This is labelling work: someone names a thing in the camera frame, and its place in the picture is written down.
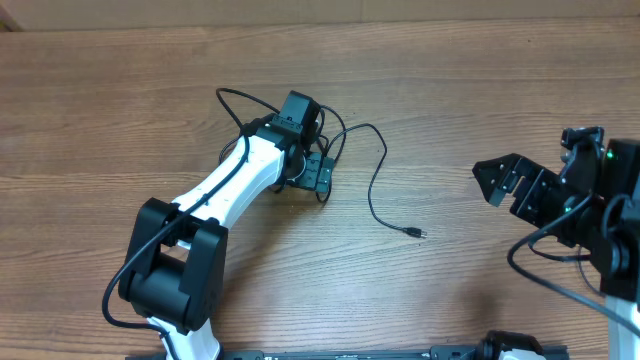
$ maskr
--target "white robotic arm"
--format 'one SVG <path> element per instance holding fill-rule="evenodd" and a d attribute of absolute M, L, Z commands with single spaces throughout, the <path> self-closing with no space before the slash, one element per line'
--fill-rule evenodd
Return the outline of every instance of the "white robotic arm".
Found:
<path fill-rule="evenodd" d="M 638 304 L 635 302 L 607 296 L 605 306 L 624 319 L 631 321 L 635 326 L 640 325 L 640 313 L 638 313 Z M 640 359 L 640 338 L 613 320 L 609 320 L 609 359 Z"/>
<path fill-rule="evenodd" d="M 185 211 L 220 183 L 241 160 L 244 146 L 244 141 L 238 141 L 233 152 L 211 175 L 193 190 L 178 196 L 173 203 L 180 204 L 179 210 Z M 249 149 L 249 158 L 240 171 L 207 203 L 195 210 L 192 213 L 194 217 L 202 220 L 214 218 L 220 225 L 231 229 L 253 199 L 278 180 L 284 167 L 284 151 L 276 148 L 271 141 L 257 136 L 249 138 Z M 178 241 L 178 246 L 191 249 L 191 244 L 182 240 Z M 171 337 L 180 360 L 216 360 L 220 353 L 220 343 L 213 336 L 210 320 L 186 335 L 181 334 L 174 325 L 156 317 L 150 317 L 147 321 L 167 330 L 167 336 Z M 173 360 L 169 355 L 167 340 L 163 339 L 163 343 L 167 348 L 167 360 Z"/>

